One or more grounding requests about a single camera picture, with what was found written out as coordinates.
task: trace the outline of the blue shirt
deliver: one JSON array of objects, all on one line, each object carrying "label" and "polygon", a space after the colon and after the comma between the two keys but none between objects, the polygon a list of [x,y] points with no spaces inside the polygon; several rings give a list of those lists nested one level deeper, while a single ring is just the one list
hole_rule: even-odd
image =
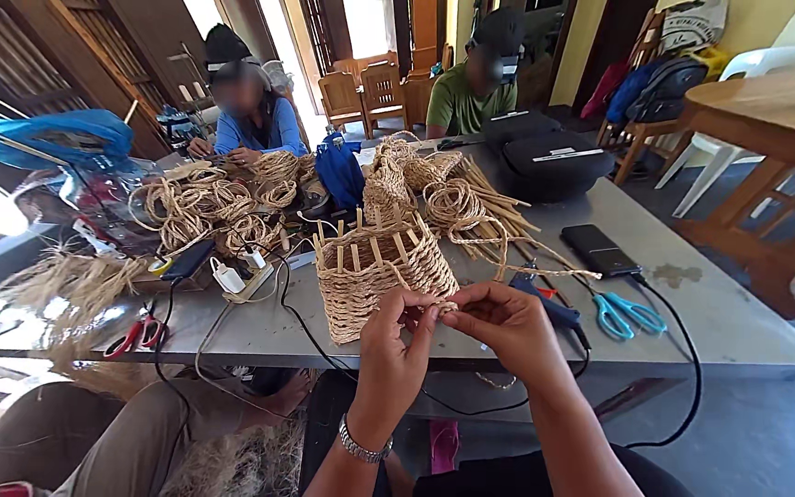
[{"label": "blue shirt", "polygon": [[276,150],[288,150],[294,156],[303,156],[308,153],[308,149],[305,148],[305,144],[300,138],[300,125],[297,124],[293,106],[286,98],[278,98],[275,101],[269,145],[270,149],[263,149],[256,138],[245,136],[241,132],[237,120],[225,112],[221,113],[220,119],[216,121],[214,150],[217,154],[228,154],[238,147],[247,147],[251,150],[259,150],[263,154]]}]

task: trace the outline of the metal watch band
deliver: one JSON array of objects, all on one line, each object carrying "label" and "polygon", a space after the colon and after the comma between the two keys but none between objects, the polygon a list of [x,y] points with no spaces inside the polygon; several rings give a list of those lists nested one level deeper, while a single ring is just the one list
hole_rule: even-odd
[{"label": "metal watch band", "polygon": [[357,457],[363,462],[369,462],[370,464],[379,464],[382,459],[385,459],[392,451],[392,442],[394,441],[392,437],[389,437],[389,441],[385,442],[385,448],[380,452],[371,452],[359,446],[357,442],[351,439],[351,435],[348,434],[345,414],[343,414],[342,419],[339,421],[339,439],[342,440],[343,447],[346,448],[349,454]]}]

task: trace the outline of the glue gun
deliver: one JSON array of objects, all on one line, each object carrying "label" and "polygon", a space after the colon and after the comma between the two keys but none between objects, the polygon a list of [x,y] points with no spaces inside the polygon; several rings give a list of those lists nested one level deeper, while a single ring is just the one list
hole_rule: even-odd
[{"label": "glue gun", "polygon": [[[523,267],[536,269],[536,263],[526,263]],[[517,272],[514,274],[514,277],[512,277],[508,286],[516,288],[525,294],[539,297],[539,300],[542,301],[542,306],[545,308],[545,313],[551,322],[556,327],[569,328],[572,330],[579,339],[581,346],[584,347],[585,350],[590,350],[591,344],[588,342],[588,336],[585,335],[585,332],[582,331],[581,325],[579,324],[580,312],[574,309],[568,309],[550,299],[546,299],[545,296],[539,292],[539,289],[533,285],[533,277],[535,277],[533,274]]]}]

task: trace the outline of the red scissors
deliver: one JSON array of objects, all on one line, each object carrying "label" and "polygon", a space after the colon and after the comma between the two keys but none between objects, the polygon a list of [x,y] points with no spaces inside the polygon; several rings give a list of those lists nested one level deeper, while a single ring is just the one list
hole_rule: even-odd
[{"label": "red scissors", "polygon": [[167,333],[168,326],[160,322],[155,317],[156,301],[152,301],[152,305],[147,309],[146,316],[134,322],[127,334],[111,345],[104,351],[104,359],[114,359],[121,356],[128,349],[133,348],[134,344],[139,338],[139,344],[142,347],[152,348],[158,341],[162,340],[162,335]]}]

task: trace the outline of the black phone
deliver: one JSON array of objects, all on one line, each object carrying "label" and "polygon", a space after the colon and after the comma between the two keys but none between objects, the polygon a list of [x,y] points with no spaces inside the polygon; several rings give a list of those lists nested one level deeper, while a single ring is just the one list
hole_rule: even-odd
[{"label": "black phone", "polygon": [[202,240],[196,242],[192,247],[187,248],[175,260],[173,266],[161,276],[165,281],[171,281],[178,277],[186,278],[195,273],[195,270],[207,261],[207,256],[214,250],[213,240]]},{"label": "black phone", "polygon": [[568,226],[560,231],[560,236],[588,269],[602,273],[603,277],[643,271],[643,268],[595,225]]}]

